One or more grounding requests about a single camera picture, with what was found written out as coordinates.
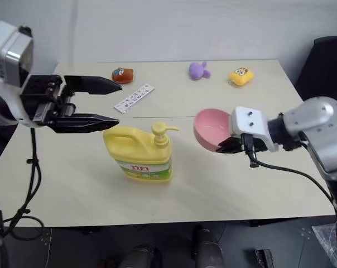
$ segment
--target orange toy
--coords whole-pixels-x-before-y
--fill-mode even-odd
[[[119,84],[126,84],[132,82],[134,79],[133,69],[117,68],[112,72],[112,81]]]

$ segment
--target white wall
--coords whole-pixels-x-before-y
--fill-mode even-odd
[[[32,27],[36,73],[64,61],[278,58],[294,81],[313,40],[337,35],[337,0],[0,0],[0,20]]]

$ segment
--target bottle label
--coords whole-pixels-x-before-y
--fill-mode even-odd
[[[116,160],[130,177],[142,180],[167,180],[172,173],[171,159],[165,164],[143,165]]]

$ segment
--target purple toy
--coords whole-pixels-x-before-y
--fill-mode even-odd
[[[209,78],[211,76],[210,71],[205,70],[207,63],[204,61],[202,64],[191,63],[189,72],[193,79],[198,80],[201,77]]]

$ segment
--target yellow bottle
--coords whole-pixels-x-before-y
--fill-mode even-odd
[[[179,129],[155,122],[151,130],[153,134],[134,127],[115,126],[104,131],[104,143],[129,178],[169,181],[172,177],[172,149],[166,131]]]

